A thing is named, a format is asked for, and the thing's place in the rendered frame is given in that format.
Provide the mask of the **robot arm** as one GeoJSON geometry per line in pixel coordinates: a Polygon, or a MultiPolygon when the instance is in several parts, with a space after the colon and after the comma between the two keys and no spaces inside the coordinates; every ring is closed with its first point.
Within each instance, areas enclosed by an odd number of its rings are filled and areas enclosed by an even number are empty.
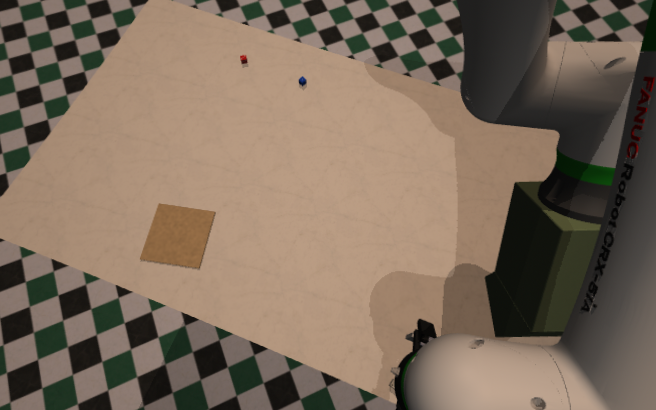
{"type": "Polygon", "coordinates": [[[409,353],[402,410],[656,410],[656,0],[643,42],[548,42],[556,2],[457,0],[460,89],[481,121],[559,133],[538,198],[601,224],[579,295],[555,345],[453,333],[409,353]]]}

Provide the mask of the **brown square mat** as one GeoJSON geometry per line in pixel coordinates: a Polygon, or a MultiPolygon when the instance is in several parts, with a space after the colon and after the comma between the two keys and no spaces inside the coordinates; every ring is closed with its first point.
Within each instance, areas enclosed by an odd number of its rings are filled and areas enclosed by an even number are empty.
{"type": "Polygon", "coordinates": [[[214,216],[159,203],[140,260],[200,269],[214,216]]]}

